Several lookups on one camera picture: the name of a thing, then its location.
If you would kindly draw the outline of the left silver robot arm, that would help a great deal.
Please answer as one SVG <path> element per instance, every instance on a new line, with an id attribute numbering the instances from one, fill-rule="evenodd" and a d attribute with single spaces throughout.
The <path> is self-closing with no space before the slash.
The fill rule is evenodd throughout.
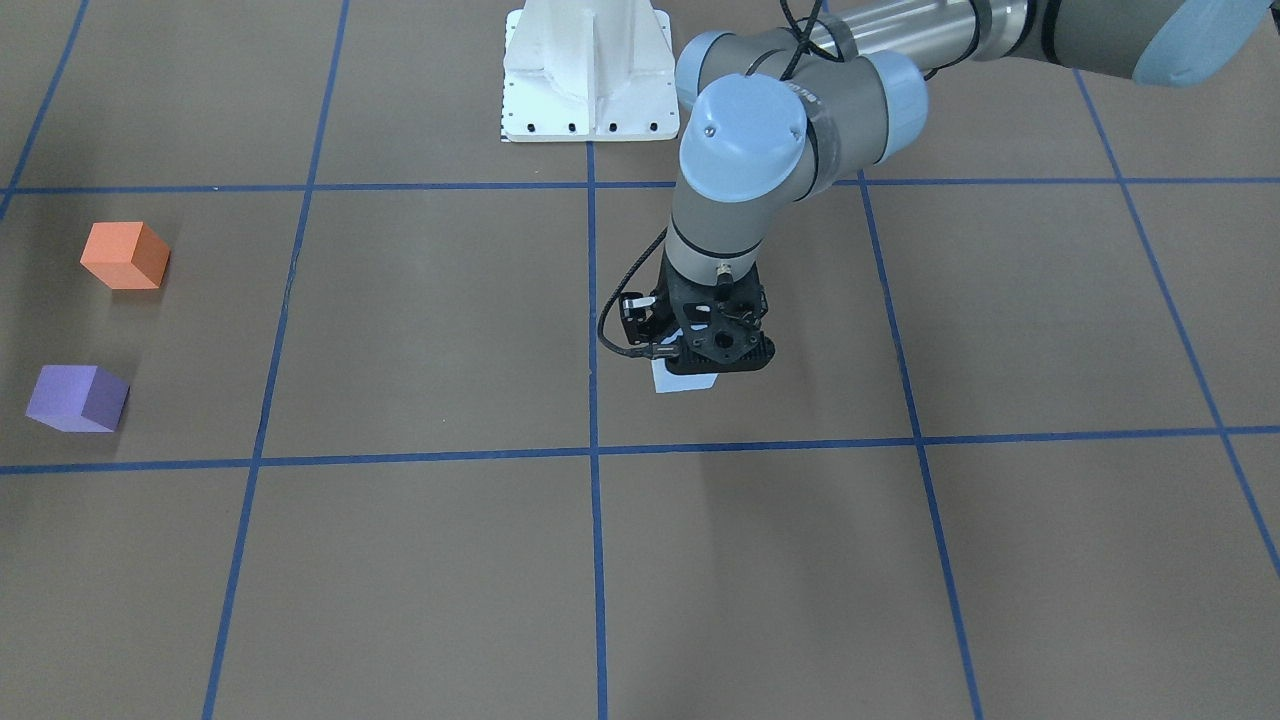
<path id="1" fill-rule="evenodd" d="M 690 115 L 660 275 L 620 305 L 630 341 L 760 343 L 756 255 L 774 214 L 915 141 L 938 70 L 1015 58 L 1187 87 L 1276 15 L 1275 1 L 881 1 L 699 35 L 676 67 Z"/>

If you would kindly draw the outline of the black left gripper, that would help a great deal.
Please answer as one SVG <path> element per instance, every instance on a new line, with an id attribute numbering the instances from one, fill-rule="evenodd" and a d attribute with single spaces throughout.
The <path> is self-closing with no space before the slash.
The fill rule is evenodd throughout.
<path id="1" fill-rule="evenodd" d="M 723 272 L 710 284 L 700 284 L 682 275 L 672 263 L 662 263 L 655 292 L 666 299 L 686 336 L 756 333 L 769 310 L 756 268 L 741 278 Z"/>

